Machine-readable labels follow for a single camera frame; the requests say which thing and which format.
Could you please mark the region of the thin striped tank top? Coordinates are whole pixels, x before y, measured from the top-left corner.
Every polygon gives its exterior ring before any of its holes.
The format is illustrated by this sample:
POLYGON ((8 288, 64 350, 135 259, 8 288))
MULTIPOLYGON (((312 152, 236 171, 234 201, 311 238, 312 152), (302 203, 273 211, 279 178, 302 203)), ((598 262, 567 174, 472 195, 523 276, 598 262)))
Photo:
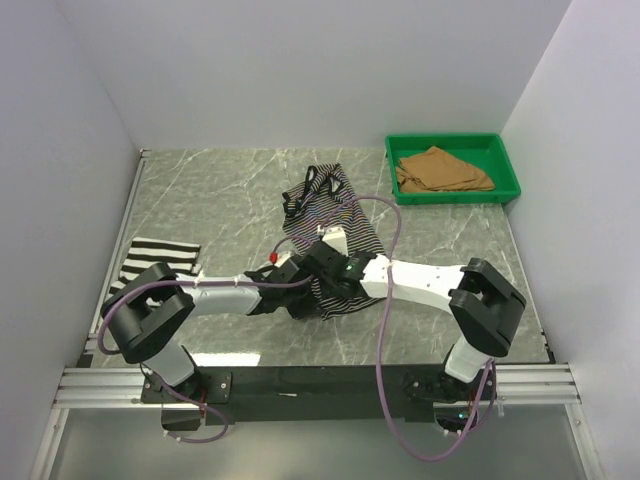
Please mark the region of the thin striped tank top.
MULTIPOLYGON (((282 196, 283 231, 302 259, 316 241, 323 241, 346 256, 361 252, 364 279, 364 268, 377 256, 385 254, 380 239, 356 201, 355 192, 339 164, 310 166, 305 180, 283 192, 282 196)), ((362 298, 323 298, 318 280, 311 274, 310 277, 320 310, 318 315, 312 317, 327 319, 344 316, 380 302, 378 298, 369 297, 362 285, 362 298)))

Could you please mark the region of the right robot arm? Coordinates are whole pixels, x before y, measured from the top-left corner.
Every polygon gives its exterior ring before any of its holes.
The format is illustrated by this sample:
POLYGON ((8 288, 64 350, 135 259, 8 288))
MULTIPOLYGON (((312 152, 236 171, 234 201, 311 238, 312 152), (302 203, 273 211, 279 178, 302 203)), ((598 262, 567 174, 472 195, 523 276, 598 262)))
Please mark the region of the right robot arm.
POLYGON ((346 256, 317 241, 301 266, 329 298, 390 297, 450 314, 461 336, 438 378, 440 390, 452 399, 464 397, 473 388, 488 361, 507 356, 527 305, 516 287, 479 258, 466 265, 432 266, 368 252, 346 256))

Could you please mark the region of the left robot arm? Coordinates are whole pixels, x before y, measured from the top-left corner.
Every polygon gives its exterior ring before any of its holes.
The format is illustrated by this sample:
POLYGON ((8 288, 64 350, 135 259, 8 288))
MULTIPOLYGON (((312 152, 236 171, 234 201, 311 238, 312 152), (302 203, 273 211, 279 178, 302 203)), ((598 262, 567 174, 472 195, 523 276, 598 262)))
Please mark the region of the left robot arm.
POLYGON ((106 355, 151 370, 156 376, 152 385, 186 402, 204 389, 196 363, 173 339, 188 318, 261 315, 280 308, 302 318, 316 306, 312 277, 295 258, 232 277, 185 276, 159 262, 103 303, 97 345, 106 355))

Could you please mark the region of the wide black white striped tank top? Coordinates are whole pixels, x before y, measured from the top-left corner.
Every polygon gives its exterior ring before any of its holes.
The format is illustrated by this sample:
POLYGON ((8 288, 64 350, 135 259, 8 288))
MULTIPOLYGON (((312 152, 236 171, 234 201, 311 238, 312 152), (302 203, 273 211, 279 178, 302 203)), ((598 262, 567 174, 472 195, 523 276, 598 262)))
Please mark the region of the wide black white striped tank top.
POLYGON ((108 297, 117 294, 156 263, 166 263, 174 272, 192 276, 199 270, 200 252, 199 244, 135 237, 109 287, 108 297))

